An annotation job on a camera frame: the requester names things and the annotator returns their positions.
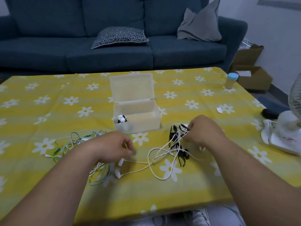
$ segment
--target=blue sofa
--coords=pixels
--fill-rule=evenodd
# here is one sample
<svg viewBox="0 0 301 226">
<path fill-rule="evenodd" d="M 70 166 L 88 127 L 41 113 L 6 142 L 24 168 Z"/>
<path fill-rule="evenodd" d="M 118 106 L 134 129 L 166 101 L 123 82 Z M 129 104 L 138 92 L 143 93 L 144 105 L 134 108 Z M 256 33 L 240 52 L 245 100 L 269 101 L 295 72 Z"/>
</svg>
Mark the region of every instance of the blue sofa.
<svg viewBox="0 0 301 226">
<path fill-rule="evenodd" d="M 0 74 L 36 75 L 220 67 L 228 71 L 247 23 L 219 17 L 219 43 L 177 39 L 189 7 L 209 0 L 6 0 L 0 17 Z M 100 30 L 145 30 L 146 45 L 91 49 Z"/>
</svg>

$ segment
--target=person's left hand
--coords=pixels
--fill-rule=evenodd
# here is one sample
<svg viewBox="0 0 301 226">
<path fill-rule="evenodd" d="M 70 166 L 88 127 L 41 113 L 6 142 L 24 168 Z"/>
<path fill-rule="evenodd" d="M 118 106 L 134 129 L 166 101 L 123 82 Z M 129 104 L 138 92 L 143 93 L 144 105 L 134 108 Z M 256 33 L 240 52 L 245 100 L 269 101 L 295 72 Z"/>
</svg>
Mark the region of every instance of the person's left hand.
<svg viewBox="0 0 301 226">
<path fill-rule="evenodd" d="M 120 131 L 109 132 L 78 145 L 82 150 L 90 151 L 95 161 L 101 163 L 117 162 L 129 157 L 134 150 L 131 138 Z"/>
</svg>

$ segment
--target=tablecloth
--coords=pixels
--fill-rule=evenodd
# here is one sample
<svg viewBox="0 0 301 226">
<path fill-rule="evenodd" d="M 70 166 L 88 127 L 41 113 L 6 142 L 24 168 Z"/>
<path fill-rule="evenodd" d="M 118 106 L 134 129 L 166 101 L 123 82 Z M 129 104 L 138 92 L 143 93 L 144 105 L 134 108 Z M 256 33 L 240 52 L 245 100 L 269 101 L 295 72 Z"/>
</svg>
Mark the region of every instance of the tablecloth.
<svg viewBox="0 0 301 226">
<path fill-rule="evenodd" d="M 162 120 L 159 130 L 133 135 L 135 160 L 147 161 L 151 148 L 166 144 L 172 124 L 188 124 L 204 114 L 281 178 L 301 186 L 301 158 L 263 143 L 263 105 L 237 83 L 231 90 L 224 89 L 226 74 L 220 68 L 142 72 L 153 75 Z M 109 76 L 127 73 L 13 76 L 0 85 L 1 218 L 54 166 L 41 154 L 53 152 L 56 139 L 83 129 L 114 129 Z M 146 169 L 120 179 L 112 173 L 100 185 L 87 185 L 75 222 L 141 218 L 230 199 L 212 155 L 206 150 L 191 153 L 202 161 L 190 157 L 180 167 L 176 160 L 171 177 L 164 181 Z M 169 173 L 172 160 L 168 155 L 156 163 L 152 167 L 156 175 L 162 178 Z M 143 167 L 124 162 L 121 174 Z"/>
</svg>

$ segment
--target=white fan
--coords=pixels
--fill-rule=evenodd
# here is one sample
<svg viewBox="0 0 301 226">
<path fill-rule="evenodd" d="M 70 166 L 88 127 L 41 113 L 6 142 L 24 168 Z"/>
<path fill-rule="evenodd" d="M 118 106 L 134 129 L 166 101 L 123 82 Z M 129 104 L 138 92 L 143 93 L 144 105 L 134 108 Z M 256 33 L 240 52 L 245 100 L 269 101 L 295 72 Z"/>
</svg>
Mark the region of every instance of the white fan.
<svg viewBox="0 0 301 226">
<path fill-rule="evenodd" d="M 264 120 L 262 140 L 282 151 L 301 155 L 301 74 L 295 80 L 288 102 L 291 111 L 285 111 L 277 122 Z"/>
</svg>

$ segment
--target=person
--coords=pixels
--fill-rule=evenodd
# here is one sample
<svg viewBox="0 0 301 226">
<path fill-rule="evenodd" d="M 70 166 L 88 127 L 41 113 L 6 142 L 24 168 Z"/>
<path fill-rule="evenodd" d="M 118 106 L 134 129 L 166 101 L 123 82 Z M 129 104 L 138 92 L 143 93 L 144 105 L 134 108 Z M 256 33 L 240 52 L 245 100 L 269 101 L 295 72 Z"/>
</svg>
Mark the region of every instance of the person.
<svg viewBox="0 0 301 226">
<path fill-rule="evenodd" d="M 228 139 L 210 118 L 194 118 L 189 129 L 184 140 L 212 153 L 246 225 L 301 225 L 301 193 L 296 188 Z M 72 225 L 91 168 L 99 161 L 126 158 L 133 149 L 130 137 L 119 131 L 74 147 L 0 225 Z"/>
</svg>

